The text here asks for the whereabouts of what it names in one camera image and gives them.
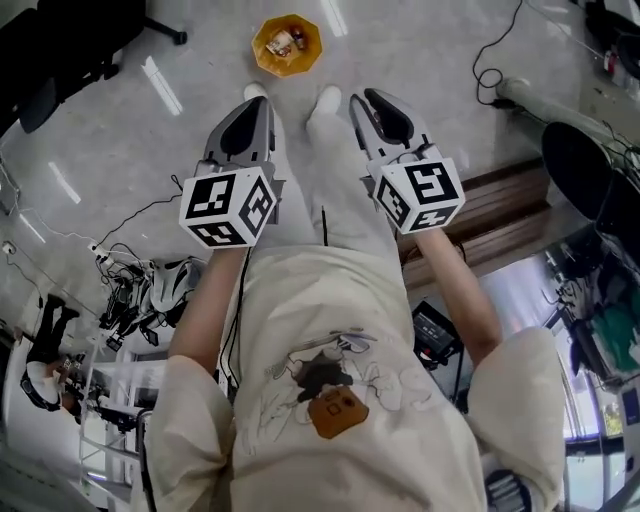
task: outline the person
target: person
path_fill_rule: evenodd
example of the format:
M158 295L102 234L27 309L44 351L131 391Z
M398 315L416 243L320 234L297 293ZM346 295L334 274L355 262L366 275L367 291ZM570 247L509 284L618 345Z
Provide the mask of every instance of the person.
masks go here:
M257 95L258 84L245 90ZM522 510L551 510L564 468L551 333L503 342L444 232L415 235L475 367L466 418L449 403L413 353L396 242L359 181L366 157L341 101L327 87L307 122L318 164L308 200L276 119L280 223L249 256L214 252L176 328L146 437L157 509L467 512L502 492L497 475ZM233 409L212 378L227 338Z
M53 315L56 309L61 309L60 318L53 325ZM59 354L62 336L67 324L79 313L66 307L60 297L49 294L44 306L42 322L38 334L33 340L33 346L27 354L27 367L22 377L22 389L31 402L39 409L56 411L60 408L78 418L81 406L75 395L64 391L65 382L71 372L71 365L66 357ZM24 333L18 332L17 339Z

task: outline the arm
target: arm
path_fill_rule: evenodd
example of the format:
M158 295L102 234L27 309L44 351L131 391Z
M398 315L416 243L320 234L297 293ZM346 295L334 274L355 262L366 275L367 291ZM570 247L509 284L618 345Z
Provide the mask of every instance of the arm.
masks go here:
M185 356L213 375L236 280L246 249L213 254L171 340L169 357Z
M182 315L145 439L158 510L209 510L233 444L233 411L212 375L245 249L214 253Z
M415 240L433 269L451 321L478 367L502 341L496 310L444 231L422 231Z

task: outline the window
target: window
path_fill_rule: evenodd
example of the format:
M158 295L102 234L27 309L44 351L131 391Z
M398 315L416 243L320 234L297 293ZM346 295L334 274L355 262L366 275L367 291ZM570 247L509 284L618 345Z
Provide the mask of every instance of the window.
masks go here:
M580 369L574 375L572 340L559 315L547 327L554 334L562 367L564 438L569 443L567 449L573 448L567 456L560 504L565 504L565 510L568 505L570 509L596 511L625 483L624 453L612 453L614 441L622 435L618 397L606 391L590 372Z
M609 455L609 497L615 496L624 487L625 466L624 453Z
M604 498L602 455L567 457L571 505L599 510Z

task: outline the black chair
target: black chair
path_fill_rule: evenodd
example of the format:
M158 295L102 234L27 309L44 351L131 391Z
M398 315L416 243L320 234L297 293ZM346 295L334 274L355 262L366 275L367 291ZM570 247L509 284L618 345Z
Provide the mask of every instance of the black chair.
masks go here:
M39 0L0 28L0 136L17 119L35 131L67 98L114 77L113 55L145 27L187 42L148 18L145 0Z

